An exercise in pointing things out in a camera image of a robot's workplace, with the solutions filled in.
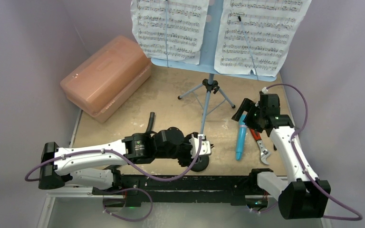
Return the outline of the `black microphone desk stand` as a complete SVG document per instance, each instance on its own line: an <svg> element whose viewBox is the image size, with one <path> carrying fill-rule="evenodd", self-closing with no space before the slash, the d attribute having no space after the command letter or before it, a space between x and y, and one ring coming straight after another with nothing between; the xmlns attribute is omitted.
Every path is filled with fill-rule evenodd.
<svg viewBox="0 0 365 228"><path fill-rule="evenodd" d="M200 151L198 151L199 146L192 147L192 162L189 165L190 170L194 172L201 172L204 171L209 163L210 163L210 156L199 156Z"/></svg>

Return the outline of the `blue toy microphone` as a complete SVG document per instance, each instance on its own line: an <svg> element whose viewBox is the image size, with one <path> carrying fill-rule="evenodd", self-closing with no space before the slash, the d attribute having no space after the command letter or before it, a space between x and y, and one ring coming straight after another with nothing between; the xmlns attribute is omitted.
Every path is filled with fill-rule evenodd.
<svg viewBox="0 0 365 228"><path fill-rule="evenodd" d="M244 119L245 119L246 115L243 114L240 119L239 119L239 131L238 131L238 136L237 136L237 140L236 140L236 150L235 150L235 158L237 161L240 161L242 159L242 155L244 152L244 147L245 147L245 139L246 139L246 135L247 135L247 126L244 123Z"/></svg>

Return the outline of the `blue music stand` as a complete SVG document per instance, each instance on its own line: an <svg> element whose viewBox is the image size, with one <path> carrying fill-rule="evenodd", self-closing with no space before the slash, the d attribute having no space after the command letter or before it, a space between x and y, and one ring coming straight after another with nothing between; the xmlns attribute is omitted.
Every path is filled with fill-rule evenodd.
<svg viewBox="0 0 365 228"><path fill-rule="evenodd" d="M215 0L214 3L209 3L208 6L208 15L211 17L210 22L207 22L205 25L205 31L201 46L201 55L200 55L200 61L198 65L183 63L183 62L176 62L176 61L166 61L161 59L155 59L152 58L151 62L156 66L161 67L171 67L171 68L177 68L177 69L183 69L183 70L191 70L191 71L197 71L197 72L203 72L203 73L209 73L209 77L206 82L208 82L209 85L213 84L214 76L215 74L220 74L214 69L214 59L215 59L215 52L217 47L217 38L219 34L219 27L221 22L221 15L223 11L223 0ZM226 75L222 74L223 76L233 76L233 77L240 77L245 79L252 79L252 80L260 80L260 81L266 81L266 82L272 82L275 81L277 76L274 77L268 77L268 76L255 76L255 75ZM178 96L178 99L181 100L183 97L187 96L190 93L195 94L195 90L201 88L202 86L207 87L207 85L199 84L198 86L192 88L188 92L185 92L184 94ZM201 121L201 129L200 134L204 134L204 127L205 127L205 120L208 114L213 112L217 107L219 107L222 103L227 101L232 108L235 108L235 104L227 97L227 95L224 93L224 91L220 88L218 90L224 97L224 100L217 105L212 110L208 111L208 106L210 102L211 92L206 92L205 102L204 104L201 103L199 99L198 102L201 105L203 112L202 112L202 121Z"/></svg>

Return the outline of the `sheet music top page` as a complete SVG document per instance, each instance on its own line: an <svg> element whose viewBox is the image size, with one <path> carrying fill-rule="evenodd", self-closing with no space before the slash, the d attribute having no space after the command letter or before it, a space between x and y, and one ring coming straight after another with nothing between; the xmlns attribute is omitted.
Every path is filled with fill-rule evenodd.
<svg viewBox="0 0 365 228"><path fill-rule="evenodd" d="M215 51L220 74L275 77L309 0L225 0Z"/></svg>

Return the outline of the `sheet music page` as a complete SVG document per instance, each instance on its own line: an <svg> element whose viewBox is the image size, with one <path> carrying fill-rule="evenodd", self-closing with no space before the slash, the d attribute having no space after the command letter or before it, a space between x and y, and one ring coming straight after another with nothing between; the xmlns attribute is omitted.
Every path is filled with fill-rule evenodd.
<svg viewBox="0 0 365 228"><path fill-rule="evenodd" d="M215 51L220 74L275 77L309 0L225 0Z"/></svg>
<svg viewBox="0 0 365 228"><path fill-rule="evenodd" d="M197 65L208 7L207 0L133 0L133 36L148 58Z"/></svg>

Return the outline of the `sheet music bottom page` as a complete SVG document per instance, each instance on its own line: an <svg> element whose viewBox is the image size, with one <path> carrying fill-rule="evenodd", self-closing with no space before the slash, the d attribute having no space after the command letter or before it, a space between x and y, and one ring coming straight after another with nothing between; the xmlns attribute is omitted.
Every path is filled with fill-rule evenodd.
<svg viewBox="0 0 365 228"><path fill-rule="evenodd" d="M133 36L148 58L197 65L208 7L207 0L133 0Z"/></svg>

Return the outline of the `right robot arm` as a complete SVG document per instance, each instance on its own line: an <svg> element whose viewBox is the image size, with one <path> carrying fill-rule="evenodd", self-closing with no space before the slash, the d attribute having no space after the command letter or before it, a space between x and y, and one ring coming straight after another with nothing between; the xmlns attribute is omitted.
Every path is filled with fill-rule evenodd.
<svg viewBox="0 0 365 228"><path fill-rule="evenodd" d="M259 133L266 132L277 148L284 164L287 180L280 179L270 169L253 169L248 188L253 193L265 190L277 202L284 219L312 219L324 215L331 187L321 180L307 162L291 118L280 113L277 94L260 94L259 101L244 98L234 121L244 116L246 127Z"/></svg>

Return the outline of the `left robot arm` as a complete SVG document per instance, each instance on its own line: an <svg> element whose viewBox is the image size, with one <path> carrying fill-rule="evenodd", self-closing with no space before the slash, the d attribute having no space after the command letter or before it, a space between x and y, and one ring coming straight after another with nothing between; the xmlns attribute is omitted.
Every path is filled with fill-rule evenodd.
<svg viewBox="0 0 365 228"><path fill-rule="evenodd" d="M134 133L121 140L83 148L65 148L47 142L41 156L38 188L87 185L118 194L123 187L122 180L114 172L96 170L96 167L131 165L144 174L139 164L176 159L180 166L190 169L200 157L210 154L211 145L204 134L193 132L185 136L176 127L157 133Z"/></svg>

